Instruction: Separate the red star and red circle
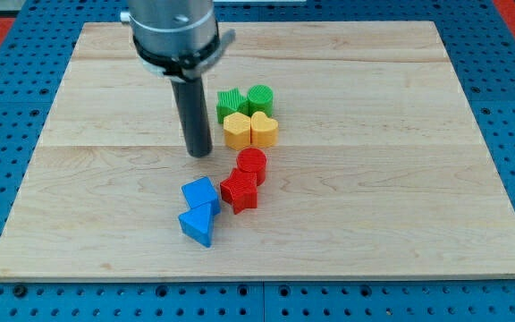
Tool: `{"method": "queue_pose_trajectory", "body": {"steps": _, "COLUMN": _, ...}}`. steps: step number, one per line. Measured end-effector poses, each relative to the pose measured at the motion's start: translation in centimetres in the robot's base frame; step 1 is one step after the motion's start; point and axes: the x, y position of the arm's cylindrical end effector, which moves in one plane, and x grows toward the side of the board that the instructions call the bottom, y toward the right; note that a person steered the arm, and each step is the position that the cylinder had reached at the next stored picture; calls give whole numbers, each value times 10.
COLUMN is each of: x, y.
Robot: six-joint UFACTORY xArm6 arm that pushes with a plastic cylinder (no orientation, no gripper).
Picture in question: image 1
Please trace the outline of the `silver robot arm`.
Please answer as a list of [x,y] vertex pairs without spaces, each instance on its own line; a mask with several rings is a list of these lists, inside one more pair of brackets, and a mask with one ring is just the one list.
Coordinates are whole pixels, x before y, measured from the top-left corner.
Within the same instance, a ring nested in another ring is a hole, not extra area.
[[121,23],[144,67],[158,77],[199,79],[224,55],[236,37],[219,30],[213,0],[128,0]]

